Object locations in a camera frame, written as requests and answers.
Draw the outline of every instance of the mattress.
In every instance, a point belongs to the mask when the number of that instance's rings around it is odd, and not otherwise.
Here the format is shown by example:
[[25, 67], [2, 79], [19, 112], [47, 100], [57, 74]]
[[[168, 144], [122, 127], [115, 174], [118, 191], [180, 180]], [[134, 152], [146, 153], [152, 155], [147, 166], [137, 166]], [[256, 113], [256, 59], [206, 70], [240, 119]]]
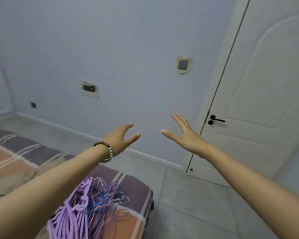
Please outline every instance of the mattress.
[[[0, 130], [0, 177], [36, 170], [40, 165], [59, 157], [69, 160], [74, 155], [45, 147], [36, 141], [21, 137], [14, 132]], [[109, 238], [141, 238], [146, 227], [150, 211], [154, 209], [153, 192], [135, 177], [98, 165], [89, 176], [101, 177], [107, 183], [116, 182], [129, 198], [124, 206], [119, 206], [111, 230], [105, 232]], [[48, 238], [43, 228], [38, 238]]]

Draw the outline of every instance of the finger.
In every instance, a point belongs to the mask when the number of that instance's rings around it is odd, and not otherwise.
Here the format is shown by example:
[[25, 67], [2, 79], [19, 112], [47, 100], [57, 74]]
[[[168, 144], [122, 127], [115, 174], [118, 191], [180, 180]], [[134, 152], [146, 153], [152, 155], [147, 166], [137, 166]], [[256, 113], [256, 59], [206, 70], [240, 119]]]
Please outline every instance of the finger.
[[176, 115], [171, 115], [171, 117], [177, 122], [178, 126], [182, 130], [182, 132], [185, 132], [186, 124]]
[[179, 140], [180, 140], [180, 138], [181, 138], [181, 136], [175, 135], [174, 133], [169, 132], [169, 131], [167, 131], [167, 130], [161, 130], [161, 133], [162, 133], [165, 137], [167, 137], [167, 138], [169, 138], [169, 139], [171, 139], [171, 140], [173, 140], [173, 141], [175, 141], [175, 142], [177, 142], [177, 143], [179, 143]]
[[177, 113], [176, 116], [178, 116], [179, 119], [181, 119], [187, 126], [190, 127], [188, 121], [187, 121], [181, 114], [178, 114], [178, 113]]
[[130, 146], [132, 143], [136, 142], [139, 138], [140, 138], [141, 134], [137, 134], [132, 136], [130, 139], [126, 140], [126, 143], [128, 144], [128, 146]]
[[128, 129], [130, 129], [130, 128], [133, 127], [133, 126], [134, 126], [134, 124], [127, 124], [127, 125], [123, 125], [123, 126], [121, 126], [121, 129], [123, 130], [124, 135], [125, 135], [125, 133], [128, 131]]

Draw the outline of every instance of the beaded bracelet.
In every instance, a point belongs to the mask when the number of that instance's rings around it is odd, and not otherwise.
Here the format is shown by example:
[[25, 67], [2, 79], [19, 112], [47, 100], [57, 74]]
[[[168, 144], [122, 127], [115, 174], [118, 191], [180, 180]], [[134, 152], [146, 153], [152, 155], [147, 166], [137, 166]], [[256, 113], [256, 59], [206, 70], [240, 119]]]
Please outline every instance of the beaded bracelet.
[[93, 147], [96, 146], [96, 145], [99, 145], [99, 144], [103, 144], [103, 145], [107, 146], [107, 148], [108, 148], [109, 151], [110, 151], [110, 157], [107, 158], [107, 159], [105, 159], [105, 160], [103, 160], [101, 163], [106, 163], [106, 162], [111, 161], [112, 158], [113, 158], [113, 150], [112, 150], [112, 148], [110, 147], [110, 145], [109, 145], [108, 143], [106, 143], [106, 142], [101, 141], [101, 142], [96, 142], [96, 143], [93, 145]]

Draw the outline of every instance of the beige cloth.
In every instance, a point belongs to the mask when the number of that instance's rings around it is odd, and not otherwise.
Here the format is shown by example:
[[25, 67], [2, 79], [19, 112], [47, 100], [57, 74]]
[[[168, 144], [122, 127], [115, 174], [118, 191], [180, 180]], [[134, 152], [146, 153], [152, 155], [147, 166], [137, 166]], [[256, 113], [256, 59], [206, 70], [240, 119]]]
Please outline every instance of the beige cloth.
[[41, 165], [37, 170], [0, 178], [0, 196], [10, 193], [29, 180], [65, 162], [64, 157]]

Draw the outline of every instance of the hand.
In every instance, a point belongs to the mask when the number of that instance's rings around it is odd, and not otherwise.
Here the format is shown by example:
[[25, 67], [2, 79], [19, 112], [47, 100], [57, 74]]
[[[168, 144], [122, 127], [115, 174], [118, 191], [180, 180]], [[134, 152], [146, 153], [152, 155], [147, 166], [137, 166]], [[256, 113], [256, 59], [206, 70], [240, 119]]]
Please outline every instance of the hand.
[[180, 114], [171, 116], [182, 130], [183, 136], [175, 135], [172, 132], [162, 130], [162, 134], [169, 139], [175, 141], [182, 148], [194, 153], [202, 158], [208, 156], [209, 143], [203, 140], [193, 129], [191, 129], [188, 121]]
[[141, 135], [137, 134], [132, 136], [128, 140], [124, 140], [125, 133], [133, 126], [134, 124], [129, 124], [116, 128], [103, 139], [104, 142], [108, 143], [111, 146], [114, 156], [119, 155], [128, 146], [130, 146], [140, 138]]

